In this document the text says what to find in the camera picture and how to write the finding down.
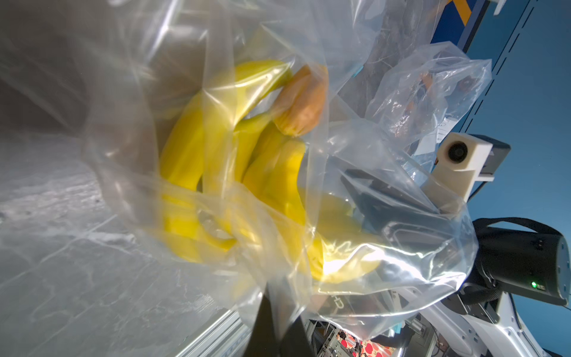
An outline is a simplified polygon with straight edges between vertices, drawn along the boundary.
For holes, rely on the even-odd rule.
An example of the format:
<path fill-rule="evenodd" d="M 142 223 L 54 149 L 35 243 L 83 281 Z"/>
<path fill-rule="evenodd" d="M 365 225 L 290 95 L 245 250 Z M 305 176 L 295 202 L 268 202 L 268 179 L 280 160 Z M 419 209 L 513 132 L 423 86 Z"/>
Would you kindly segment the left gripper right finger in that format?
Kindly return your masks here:
<path fill-rule="evenodd" d="M 314 357 L 301 317 L 286 332 L 279 344 L 281 357 Z"/>

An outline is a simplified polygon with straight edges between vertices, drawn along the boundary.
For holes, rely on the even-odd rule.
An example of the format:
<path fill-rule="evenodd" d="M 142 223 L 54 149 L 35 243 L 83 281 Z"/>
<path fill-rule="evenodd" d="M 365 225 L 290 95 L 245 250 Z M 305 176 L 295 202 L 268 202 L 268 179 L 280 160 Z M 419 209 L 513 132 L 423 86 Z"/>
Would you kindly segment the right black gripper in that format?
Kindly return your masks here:
<path fill-rule="evenodd" d="M 345 170 L 341 182 L 363 214 L 366 232 L 406 248 L 428 248 L 446 241 L 445 220 L 401 190 L 357 169 Z"/>

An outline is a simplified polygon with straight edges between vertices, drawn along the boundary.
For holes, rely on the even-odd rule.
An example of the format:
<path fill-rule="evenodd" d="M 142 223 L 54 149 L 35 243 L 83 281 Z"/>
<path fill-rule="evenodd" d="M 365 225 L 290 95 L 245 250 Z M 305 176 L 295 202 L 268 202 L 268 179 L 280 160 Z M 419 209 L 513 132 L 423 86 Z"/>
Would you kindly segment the bagged banana bunch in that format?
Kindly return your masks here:
<path fill-rule="evenodd" d="M 457 123 L 492 80 L 490 59 L 470 59 L 450 42 L 420 46 L 389 70 L 365 118 L 407 150 L 432 147 L 444 123 Z"/>
<path fill-rule="evenodd" d="M 420 309 L 382 276 L 396 244 L 363 228 L 341 182 L 362 170 L 442 214 L 464 201 L 365 118 L 439 1 L 77 1 L 86 152 L 111 206 L 160 253 L 208 266 L 221 299 L 271 302 L 361 337 Z"/>

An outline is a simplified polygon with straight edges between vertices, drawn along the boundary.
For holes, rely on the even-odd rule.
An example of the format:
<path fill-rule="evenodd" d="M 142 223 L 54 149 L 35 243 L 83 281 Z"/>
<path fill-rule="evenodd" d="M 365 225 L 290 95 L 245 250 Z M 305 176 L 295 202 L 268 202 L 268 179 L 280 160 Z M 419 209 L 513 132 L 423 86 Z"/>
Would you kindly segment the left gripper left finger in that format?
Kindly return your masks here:
<path fill-rule="evenodd" d="M 272 305 L 264 295 L 243 357 L 278 357 L 279 345 L 274 332 Z"/>

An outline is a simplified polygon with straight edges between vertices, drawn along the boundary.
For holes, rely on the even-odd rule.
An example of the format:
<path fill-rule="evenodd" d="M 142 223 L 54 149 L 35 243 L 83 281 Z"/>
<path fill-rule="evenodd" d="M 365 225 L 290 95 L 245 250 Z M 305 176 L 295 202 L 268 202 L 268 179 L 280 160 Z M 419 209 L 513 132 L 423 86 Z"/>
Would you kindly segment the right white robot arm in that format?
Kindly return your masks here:
<path fill-rule="evenodd" d="M 342 176 L 366 226 L 396 241 L 386 248 L 382 276 L 448 341 L 457 356 L 546 356 L 520 321 L 514 296 L 564 306 L 570 293 L 570 253 L 554 228 L 519 217 L 482 218 L 462 228 L 479 248 L 463 255 L 442 214 L 414 202 L 401 211 L 398 190 L 362 171 Z"/>

